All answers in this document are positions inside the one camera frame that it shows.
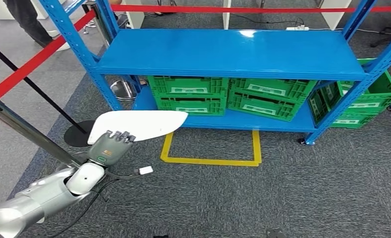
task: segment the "yellow tape square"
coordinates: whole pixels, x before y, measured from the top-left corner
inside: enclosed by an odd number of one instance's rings
[[[161,160],[168,163],[183,163],[183,164],[198,164],[198,165],[229,165],[229,166],[253,166],[257,167],[262,162],[261,145],[259,131],[252,131],[252,147],[254,160],[221,160],[221,159],[194,159],[194,158],[180,158],[169,157],[169,149],[172,144],[173,132],[166,135],[165,143],[163,144]]]

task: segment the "black trousers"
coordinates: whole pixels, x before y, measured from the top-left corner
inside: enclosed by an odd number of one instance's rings
[[[36,19],[38,14],[30,0],[3,0],[14,19],[20,24],[33,40],[42,47],[47,46],[53,39]]]

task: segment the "shelf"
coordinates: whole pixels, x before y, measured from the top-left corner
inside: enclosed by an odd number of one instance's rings
[[[143,87],[138,94],[133,110],[157,110],[150,87]],[[307,103],[303,104],[291,122],[260,117],[252,114],[226,110],[224,116],[189,116],[182,127],[313,132],[313,119]]]
[[[358,81],[366,76],[334,31],[120,30],[96,71]]]

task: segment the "red tape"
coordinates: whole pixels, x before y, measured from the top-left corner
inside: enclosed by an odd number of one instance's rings
[[[89,11],[84,15],[80,20],[78,20],[74,27],[76,30],[83,28],[90,20],[95,17],[95,12],[93,10]],[[27,61],[22,67],[12,73],[8,78],[3,80],[0,83],[0,98],[10,91],[16,84],[27,77],[32,71],[34,71],[38,66],[40,66],[44,61],[46,61],[55,51],[58,50],[65,43],[64,37],[62,35],[54,39],[49,45],[43,48],[39,53],[33,56],[29,61]]]
[[[157,5],[111,5],[113,11],[143,12],[204,12],[204,13],[317,13],[317,12],[354,12],[349,8],[247,8],[247,7],[210,7],[210,6],[157,6]],[[391,12],[391,6],[376,6],[371,12]]]

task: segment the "blue metal shelf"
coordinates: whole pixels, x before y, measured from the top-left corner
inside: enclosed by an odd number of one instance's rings
[[[333,31],[120,30],[95,70],[311,80],[366,77],[343,35]]]
[[[138,94],[133,110],[157,110],[155,99],[150,87],[146,86]],[[252,114],[226,110],[224,116],[189,116],[182,127],[212,128],[212,129],[239,129],[239,130],[267,130],[313,132],[314,122],[307,103],[303,104],[294,119],[290,122],[260,117]]]
[[[304,143],[311,145],[391,66],[391,43],[376,59],[363,66],[348,45],[377,0],[361,0],[342,32],[120,30],[108,0],[95,1],[100,11],[100,25],[113,39],[101,59],[88,50],[68,16],[82,0],[75,0],[67,10],[58,0],[40,0],[113,110],[122,110],[123,107],[110,90],[106,74],[119,74],[132,82],[136,80],[130,75],[356,81],[315,126],[309,107],[304,104],[291,122],[227,110],[223,117],[189,117],[185,127],[309,132]],[[134,109],[157,109],[149,88],[139,93]]]

